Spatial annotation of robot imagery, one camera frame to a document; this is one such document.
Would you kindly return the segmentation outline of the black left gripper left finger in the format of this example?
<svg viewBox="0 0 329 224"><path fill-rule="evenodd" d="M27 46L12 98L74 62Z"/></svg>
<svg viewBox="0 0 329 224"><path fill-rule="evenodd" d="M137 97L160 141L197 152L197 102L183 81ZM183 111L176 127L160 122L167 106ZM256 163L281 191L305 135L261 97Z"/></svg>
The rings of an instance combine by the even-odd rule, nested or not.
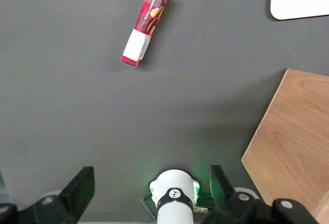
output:
<svg viewBox="0 0 329 224"><path fill-rule="evenodd" d="M1 203L1 223L78 223L94 194L94 168L85 166L59 193L48 193L23 210Z"/></svg>

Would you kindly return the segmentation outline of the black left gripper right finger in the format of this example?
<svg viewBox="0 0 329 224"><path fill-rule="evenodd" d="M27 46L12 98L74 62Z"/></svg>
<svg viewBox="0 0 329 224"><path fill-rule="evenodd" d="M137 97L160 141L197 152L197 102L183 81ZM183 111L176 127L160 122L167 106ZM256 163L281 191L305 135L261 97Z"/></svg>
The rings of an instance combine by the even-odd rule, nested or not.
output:
<svg viewBox="0 0 329 224"><path fill-rule="evenodd" d="M202 223L317 223L296 200L279 198L269 206L249 193L236 191L220 165L211 166L210 190L215 208Z"/></svg>

